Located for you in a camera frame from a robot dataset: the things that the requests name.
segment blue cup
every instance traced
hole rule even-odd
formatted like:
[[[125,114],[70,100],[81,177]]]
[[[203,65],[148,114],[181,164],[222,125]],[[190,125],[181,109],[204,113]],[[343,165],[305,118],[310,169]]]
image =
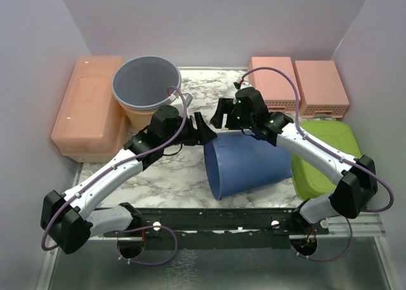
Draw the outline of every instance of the blue cup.
[[[240,131],[218,133],[216,139],[204,146],[204,164],[217,200],[292,176],[290,152]]]

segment wall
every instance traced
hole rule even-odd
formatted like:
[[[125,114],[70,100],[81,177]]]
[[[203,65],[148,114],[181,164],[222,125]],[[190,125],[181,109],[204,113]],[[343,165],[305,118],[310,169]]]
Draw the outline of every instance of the wall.
[[[245,66],[330,58],[364,0],[64,0],[93,54]]]
[[[75,59],[89,51],[62,0],[0,0],[0,14],[0,288],[33,289],[43,197],[70,187],[77,166],[49,135]]]
[[[344,121],[362,152],[393,187],[395,205],[382,214],[392,257],[406,288],[406,0],[366,0],[334,54],[353,104]],[[387,203],[381,189],[375,206]]]

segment green plastic lid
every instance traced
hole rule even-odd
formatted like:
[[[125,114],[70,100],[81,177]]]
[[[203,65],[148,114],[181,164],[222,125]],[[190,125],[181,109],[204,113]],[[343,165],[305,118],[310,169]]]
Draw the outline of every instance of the green plastic lid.
[[[308,121],[302,122],[300,126],[336,149],[357,158],[361,157],[357,141],[347,124],[338,121]],[[333,191],[336,187],[318,169],[294,154],[292,154],[292,172],[294,188],[302,200],[316,198]]]

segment purple cable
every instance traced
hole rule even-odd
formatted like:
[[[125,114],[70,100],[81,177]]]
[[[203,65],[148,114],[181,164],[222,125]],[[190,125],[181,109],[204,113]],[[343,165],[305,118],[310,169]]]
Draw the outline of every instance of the purple cable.
[[[146,152],[143,152],[142,154],[138,154],[138,155],[135,155],[135,156],[133,156],[133,157],[124,159],[124,160],[118,162],[118,163],[115,165],[116,167],[119,167],[119,166],[121,166],[121,165],[123,165],[123,164],[125,164],[125,163],[127,163],[127,162],[129,162],[129,161],[132,161],[132,160],[135,160],[135,159],[139,159],[139,158],[141,158],[141,157],[145,157],[146,155],[149,155],[149,154],[151,154],[151,153],[153,153],[153,152],[156,152],[157,150],[160,150],[160,149],[166,147],[167,145],[169,145],[170,143],[172,143],[172,142],[176,139],[176,137],[181,133],[183,127],[185,126],[186,119],[187,119],[187,103],[186,103],[185,97],[183,96],[182,92],[181,92],[177,87],[175,87],[175,86],[170,86],[170,87],[168,87],[168,89],[171,89],[171,88],[175,89],[175,91],[177,92],[177,94],[179,94],[179,96],[180,96],[180,98],[181,98],[181,100],[182,100],[182,104],[183,104],[183,118],[182,118],[182,123],[180,124],[179,129],[177,130],[177,132],[175,132],[175,134],[173,135],[173,137],[170,138],[170,139],[169,139],[168,141],[166,141],[165,143],[163,143],[163,144],[159,145],[158,147],[155,147],[155,148],[153,148],[153,149],[151,149],[151,150],[148,150],[148,151],[146,151]],[[100,175],[98,175],[98,176],[95,177],[93,180],[91,180],[87,185],[85,185],[80,191],[78,191],[78,193],[79,193],[79,194],[83,194],[83,193],[84,193],[85,191],[87,191],[93,184],[95,184],[98,180],[100,180],[101,178],[103,178],[105,175],[107,175],[107,174],[108,174],[109,172],[111,172],[111,171],[113,171],[113,168],[111,168],[111,167],[108,168],[108,169],[106,169],[106,170],[105,170],[104,172],[102,172]],[[48,236],[48,234],[49,234],[49,231],[51,230],[51,227],[53,226],[54,222],[56,221],[56,219],[57,219],[57,218],[59,217],[59,215],[66,209],[66,207],[67,207],[73,200],[75,200],[75,199],[76,199],[76,196],[74,195],[74,196],[72,196],[68,201],[66,201],[66,202],[56,211],[56,213],[52,216],[51,220],[49,221],[48,225],[46,226],[45,231],[44,231],[44,235],[43,235],[43,237],[42,237],[42,239],[41,239],[41,248],[42,248],[44,251],[54,250],[55,248],[58,247],[57,244],[54,245],[54,246],[52,246],[52,247],[47,247],[47,246],[46,246],[46,238],[47,238],[47,236]]]
[[[164,228],[165,230],[169,231],[169,233],[171,233],[171,235],[173,236],[174,242],[175,242],[175,247],[173,248],[173,253],[170,255],[170,257],[168,257],[167,259],[162,260],[162,261],[157,261],[156,263],[146,263],[144,261],[132,260],[131,258],[129,259],[129,258],[123,257],[123,255],[121,255],[120,249],[117,245],[117,253],[120,256],[119,260],[123,259],[123,260],[129,261],[130,263],[137,263],[139,265],[145,265],[145,266],[159,266],[159,265],[163,265],[163,264],[171,261],[175,257],[176,253],[178,252],[178,239],[176,238],[175,232],[173,232],[170,228],[165,227],[164,225],[160,225],[160,226],[149,225],[147,227],[140,227],[140,228],[134,228],[132,230],[121,231],[121,233],[137,232],[137,231],[146,230],[149,228]]]
[[[350,221],[349,221],[347,218],[345,218],[345,220],[347,221],[347,223],[348,223],[348,228],[349,228],[349,230],[350,230],[350,241],[349,241],[347,247],[345,248],[345,250],[344,250],[343,252],[341,252],[340,254],[338,254],[337,256],[333,256],[333,257],[330,257],[330,258],[314,258],[314,257],[311,257],[311,256],[305,256],[305,255],[303,255],[303,254],[300,254],[300,253],[294,248],[294,246],[292,246],[292,245],[291,245],[291,249],[292,249],[293,251],[295,251],[296,254],[297,254],[299,257],[302,257],[302,258],[304,258],[304,259],[306,259],[306,260],[319,261],[319,262],[322,262],[322,263],[325,262],[325,261],[338,260],[339,258],[341,258],[341,257],[343,257],[343,256],[345,256],[345,255],[347,255],[347,253],[350,251],[350,248],[351,248],[351,246],[352,246],[352,244],[353,244],[353,239],[354,239],[353,228],[351,227],[351,223],[350,223]]]
[[[244,78],[245,78],[246,76],[248,76],[249,74],[251,74],[251,73],[253,73],[253,72],[255,72],[255,71],[258,71],[258,70],[271,70],[271,71],[274,71],[274,72],[276,72],[276,73],[279,73],[280,75],[282,75],[284,78],[287,79],[287,81],[289,82],[289,84],[290,84],[290,85],[292,86],[292,88],[293,88],[294,96],[295,96],[295,99],[296,99],[295,126],[296,126],[296,129],[298,130],[298,132],[300,133],[300,135],[301,135],[303,138],[305,138],[306,140],[308,140],[311,144],[313,144],[314,146],[316,146],[316,147],[318,147],[319,149],[323,150],[324,152],[328,153],[329,155],[335,157],[336,159],[341,159],[341,156],[340,156],[340,155],[337,155],[335,152],[333,152],[333,151],[331,151],[331,150],[325,148],[323,145],[319,144],[319,143],[316,142],[315,140],[313,140],[313,139],[309,138],[308,136],[306,136],[305,133],[304,133],[304,132],[302,131],[302,129],[300,128],[300,125],[299,125],[299,95],[298,95],[298,91],[296,90],[296,87],[295,87],[294,83],[293,83],[292,80],[289,78],[289,76],[287,76],[287,75],[284,74],[282,71],[280,71],[280,70],[278,70],[278,69],[276,69],[276,68],[273,68],[273,67],[258,67],[258,68],[254,68],[254,69],[252,69],[252,70],[246,72],[246,73],[241,77],[241,79],[244,81]],[[388,185],[383,179],[381,179],[380,177],[378,177],[377,175],[375,175],[373,172],[369,171],[368,169],[364,168],[363,166],[361,166],[361,165],[359,165],[359,164],[357,164],[357,163],[355,163],[355,162],[349,161],[349,160],[347,160],[347,159],[343,159],[343,162],[344,162],[344,163],[347,163],[347,164],[349,164],[349,165],[351,165],[351,166],[354,166],[355,168],[358,168],[359,170],[361,170],[361,171],[363,171],[364,173],[367,173],[369,176],[373,177],[373,178],[374,178],[376,181],[378,181],[378,182],[388,191],[388,193],[389,193],[389,203],[388,203],[386,206],[384,206],[383,208],[380,208],[380,209],[365,209],[365,210],[364,210],[365,212],[380,213],[380,212],[386,211],[386,210],[388,210],[388,209],[390,209],[390,208],[392,207],[393,201],[394,201],[394,199],[395,199],[394,196],[393,196],[393,191],[392,191],[392,189],[389,187],[389,185]]]

